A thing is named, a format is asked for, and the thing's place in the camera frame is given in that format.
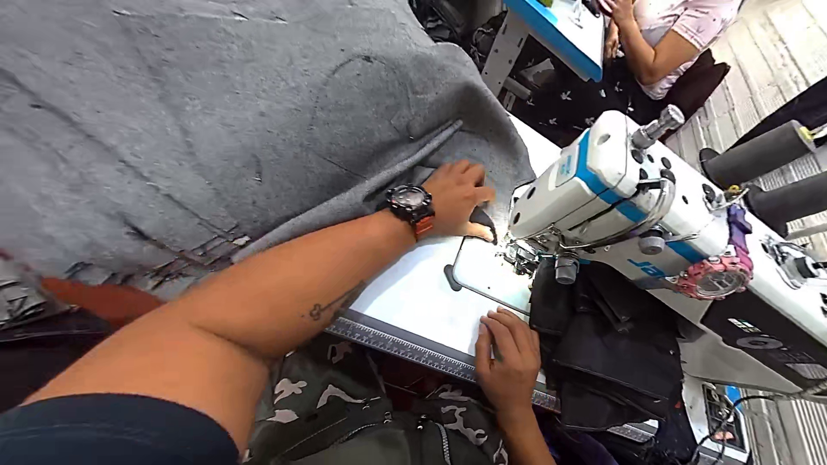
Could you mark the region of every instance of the camouflage fabric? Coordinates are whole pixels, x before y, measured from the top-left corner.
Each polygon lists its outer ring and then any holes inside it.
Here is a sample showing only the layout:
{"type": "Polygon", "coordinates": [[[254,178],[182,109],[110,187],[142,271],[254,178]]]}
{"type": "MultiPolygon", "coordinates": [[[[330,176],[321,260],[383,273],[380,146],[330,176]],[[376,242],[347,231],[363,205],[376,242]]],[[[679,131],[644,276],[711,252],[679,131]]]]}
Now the camouflage fabric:
{"type": "Polygon", "coordinates": [[[244,461],[508,465],[494,416],[460,387],[394,411],[377,368],[383,356],[330,334],[288,354],[273,367],[244,461]]]}

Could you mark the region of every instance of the black wristwatch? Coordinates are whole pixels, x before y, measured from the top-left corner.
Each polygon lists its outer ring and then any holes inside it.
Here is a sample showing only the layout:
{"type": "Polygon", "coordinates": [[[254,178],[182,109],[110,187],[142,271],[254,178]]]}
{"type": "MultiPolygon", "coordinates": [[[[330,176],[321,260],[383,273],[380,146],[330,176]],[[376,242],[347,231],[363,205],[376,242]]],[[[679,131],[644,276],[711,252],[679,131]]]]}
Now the black wristwatch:
{"type": "Polygon", "coordinates": [[[405,221],[413,228],[413,234],[419,239],[422,233],[433,228],[433,207],[431,194],[425,189],[411,184],[405,184],[388,189],[385,192],[390,212],[396,218],[405,221]]]}

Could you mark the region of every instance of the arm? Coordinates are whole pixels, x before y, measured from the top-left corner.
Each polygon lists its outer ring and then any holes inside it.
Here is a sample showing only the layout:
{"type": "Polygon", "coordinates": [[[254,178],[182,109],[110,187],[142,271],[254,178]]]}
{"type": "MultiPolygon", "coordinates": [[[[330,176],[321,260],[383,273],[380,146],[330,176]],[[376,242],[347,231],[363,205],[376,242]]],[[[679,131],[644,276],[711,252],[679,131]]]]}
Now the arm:
{"type": "MultiPolygon", "coordinates": [[[[494,198],[481,165],[440,167],[423,187],[433,196],[433,234],[490,238],[469,223],[494,198]]],[[[244,450],[269,360],[326,328],[365,281],[415,243],[388,211],[325,228],[252,256],[141,317],[99,344],[26,400],[131,393],[200,410],[244,450]]]]}
{"type": "Polygon", "coordinates": [[[643,85],[652,85],[665,78],[678,66],[692,60],[698,48],[675,31],[669,31],[652,48],[640,32],[632,12],[633,0],[606,0],[612,7],[612,20],[620,31],[629,68],[643,85]]]}
{"type": "Polygon", "coordinates": [[[476,373],[494,405],[509,453],[518,465],[553,465],[531,397],[540,370],[540,338],[517,315],[498,308],[480,319],[476,340],[476,373]],[[501,357],[492,359],[496,342],[501,357]]]}

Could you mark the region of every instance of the chair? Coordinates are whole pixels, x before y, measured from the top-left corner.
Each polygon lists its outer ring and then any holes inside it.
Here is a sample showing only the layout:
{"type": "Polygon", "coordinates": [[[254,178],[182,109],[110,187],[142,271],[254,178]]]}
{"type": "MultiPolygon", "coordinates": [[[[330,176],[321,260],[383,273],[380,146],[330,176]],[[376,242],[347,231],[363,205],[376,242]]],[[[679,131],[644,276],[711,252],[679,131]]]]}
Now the chair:
{"type": "MultiPolygon", "coordinates": [[[[669,93],[663,99],[668,105],[678,107],[688,121],[700,107],[704,106],[706,100],[724,82],[724,77],[730,70],[726,63],[715,63],[712,50],[705,50],[698,56],[698,60],[686,72],[678,78],[669,89],[669,93]]],[[[675,131],[669,131],[661,137],[665,141],[675,131]]]]}

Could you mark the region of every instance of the blue table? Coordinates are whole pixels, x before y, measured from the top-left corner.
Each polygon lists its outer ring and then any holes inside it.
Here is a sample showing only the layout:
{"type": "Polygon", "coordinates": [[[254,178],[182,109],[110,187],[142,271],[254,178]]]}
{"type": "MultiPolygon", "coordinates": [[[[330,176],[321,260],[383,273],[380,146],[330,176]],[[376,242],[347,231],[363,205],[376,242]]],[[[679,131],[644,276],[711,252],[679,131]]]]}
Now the blue table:
{"type": "Polygon", "coordinates": [[[482,80],[497,95],[530,34],[583,80],[603,79],[605,19],[595,17],[580,0],[505,0],[509,12],[497,33],[482,80]]]}

